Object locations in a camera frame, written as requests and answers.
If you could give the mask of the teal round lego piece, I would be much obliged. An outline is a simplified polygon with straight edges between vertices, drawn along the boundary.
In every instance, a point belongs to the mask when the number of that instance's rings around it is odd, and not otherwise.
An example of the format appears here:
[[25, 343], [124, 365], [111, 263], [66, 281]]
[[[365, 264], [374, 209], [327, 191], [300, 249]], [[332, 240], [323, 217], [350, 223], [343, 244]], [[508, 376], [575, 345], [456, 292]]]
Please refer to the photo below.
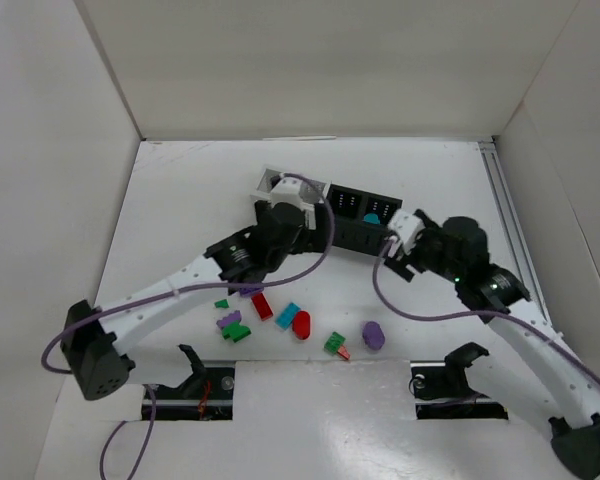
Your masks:
[[381, 224], [379, 216], [377, 214], [375, 214], [375, 213], [367, 213], [367, 214], [365, 214], [364, 217], [363, 217], [363, 221], [365, 223], [374, 224], [374, 225], [380, 225]]

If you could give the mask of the red rectangular lego brick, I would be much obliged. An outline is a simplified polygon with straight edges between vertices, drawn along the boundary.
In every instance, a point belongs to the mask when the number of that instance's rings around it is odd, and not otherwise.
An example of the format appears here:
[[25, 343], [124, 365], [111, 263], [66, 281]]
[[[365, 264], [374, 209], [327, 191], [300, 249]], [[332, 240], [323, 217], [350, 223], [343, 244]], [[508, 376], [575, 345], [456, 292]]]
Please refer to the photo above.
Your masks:
[[263, 293], [253, 295], [251, 302], [261, 321], [266, 321], [273, 317], [274, 312]]

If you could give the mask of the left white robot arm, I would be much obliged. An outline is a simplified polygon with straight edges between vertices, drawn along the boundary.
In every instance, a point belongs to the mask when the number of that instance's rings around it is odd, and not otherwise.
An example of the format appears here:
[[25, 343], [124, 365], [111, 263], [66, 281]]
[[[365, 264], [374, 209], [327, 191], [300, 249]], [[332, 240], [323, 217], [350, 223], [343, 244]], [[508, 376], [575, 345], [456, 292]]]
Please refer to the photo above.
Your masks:
[[329, 251], [335, 220], [327, 204], [316, 204], [315, 228], [289, 203], [259, 202], [257, 211], [254, 225], [129, 299], [109, 307], [82, 300], [69, 308], [60, 349], [85, 400], [100, 400], [127, 383], [136, 366], [130, 350], [168, 322], [212, 301], [215, 290], [233, 294], [272, 287], [266, 276], [288, 256]]

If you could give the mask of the blue rectangular lego brick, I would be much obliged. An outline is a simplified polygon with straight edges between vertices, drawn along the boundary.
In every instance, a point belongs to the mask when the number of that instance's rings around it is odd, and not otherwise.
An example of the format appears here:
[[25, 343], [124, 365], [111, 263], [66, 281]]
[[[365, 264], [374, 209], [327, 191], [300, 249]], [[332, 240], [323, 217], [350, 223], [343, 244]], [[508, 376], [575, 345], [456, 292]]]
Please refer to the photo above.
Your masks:
[[287, 330], [293, 323], [295, 316], [301, 311], [301, 308], [290, 302], [276, 317], [275, 324], [282, 330]]

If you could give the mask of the green notched lego brick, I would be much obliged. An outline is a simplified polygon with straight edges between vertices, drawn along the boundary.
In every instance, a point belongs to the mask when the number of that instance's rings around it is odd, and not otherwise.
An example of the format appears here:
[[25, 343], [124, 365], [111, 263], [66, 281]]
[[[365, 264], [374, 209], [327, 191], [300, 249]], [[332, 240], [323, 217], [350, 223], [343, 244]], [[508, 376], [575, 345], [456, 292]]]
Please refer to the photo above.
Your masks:
[[221, 334], [225, 340], [231, 340], [233, 343], [238, 343], [251, 335], [251, 329], [239, 322], [233, 322], [224, 327]]

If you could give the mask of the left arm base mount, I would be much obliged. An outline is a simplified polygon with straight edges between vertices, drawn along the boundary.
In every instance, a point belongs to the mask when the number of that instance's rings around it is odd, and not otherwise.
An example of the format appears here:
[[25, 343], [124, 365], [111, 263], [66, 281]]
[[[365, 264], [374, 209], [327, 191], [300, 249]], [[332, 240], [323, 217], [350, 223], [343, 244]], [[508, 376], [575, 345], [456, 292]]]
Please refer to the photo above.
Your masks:
[[149, 420], [155, 410], [157, 421], [232, 420], [235, 364], [224, 361], [204, 363], [190, 345], [180, 344], [178, 349], [187, 357], [189, 375], [176, 387], [153, 386], [154, 406], [150, 394], [145, 393], [142, 419]]

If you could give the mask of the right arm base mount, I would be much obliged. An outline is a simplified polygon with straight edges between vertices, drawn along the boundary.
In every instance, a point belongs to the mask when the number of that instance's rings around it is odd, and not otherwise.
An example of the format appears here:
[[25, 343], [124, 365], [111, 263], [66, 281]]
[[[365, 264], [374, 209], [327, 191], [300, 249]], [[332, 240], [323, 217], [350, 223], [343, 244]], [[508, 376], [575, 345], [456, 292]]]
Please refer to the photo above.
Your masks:
[[508, 420], [505, 407], [472, 389], [466, 370], [489, 351], [466, 343], [443, 360], [410, 363], [408, 388], [415, 400], [417, 420]]

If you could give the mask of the purple studded lego brick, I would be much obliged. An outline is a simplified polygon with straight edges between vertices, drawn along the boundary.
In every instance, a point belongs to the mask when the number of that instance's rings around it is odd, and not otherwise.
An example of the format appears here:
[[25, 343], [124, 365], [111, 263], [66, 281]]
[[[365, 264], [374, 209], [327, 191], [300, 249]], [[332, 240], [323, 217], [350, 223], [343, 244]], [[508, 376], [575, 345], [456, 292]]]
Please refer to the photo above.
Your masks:
[[219, 329], [223, 330], [233, 323], [240, 323], [242, 321], [242, 314], [239, 310], [235, 310], [228, 315], [222, 317], [216, 321], [216, 325]]

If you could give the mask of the purple oval lego piece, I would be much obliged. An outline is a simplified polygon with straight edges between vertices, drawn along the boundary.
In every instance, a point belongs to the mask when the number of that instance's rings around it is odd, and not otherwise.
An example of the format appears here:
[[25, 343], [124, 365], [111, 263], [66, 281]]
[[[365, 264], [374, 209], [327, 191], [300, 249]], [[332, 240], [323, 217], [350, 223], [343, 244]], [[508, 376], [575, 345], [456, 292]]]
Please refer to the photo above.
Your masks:
[[379, 351], [385, 344], [386, 338], [378, 322], [366, 322], [362, 329], [362, 338], [367, 348]]

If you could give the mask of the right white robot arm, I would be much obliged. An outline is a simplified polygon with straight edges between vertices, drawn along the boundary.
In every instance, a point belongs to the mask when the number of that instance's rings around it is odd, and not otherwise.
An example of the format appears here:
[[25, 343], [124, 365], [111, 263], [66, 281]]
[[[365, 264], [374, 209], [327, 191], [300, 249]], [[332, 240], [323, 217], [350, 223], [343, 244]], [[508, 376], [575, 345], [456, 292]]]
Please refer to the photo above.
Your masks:
[[477, 221], [450, 217], [438, 225], [422, 211], [398, 210], [374, 264], [405, 280], [431, 272], [450, 281], [464, 305], [436, 321], [477, 317], [502, 338], [540, 384], [529, 385], [469, 342], [445, 358], [452, 383], [477, 390], [534, 426], [563, 467], [578, 479], [600, 476], [600, 377], [567, 345], [524, 284], [490, 260]]

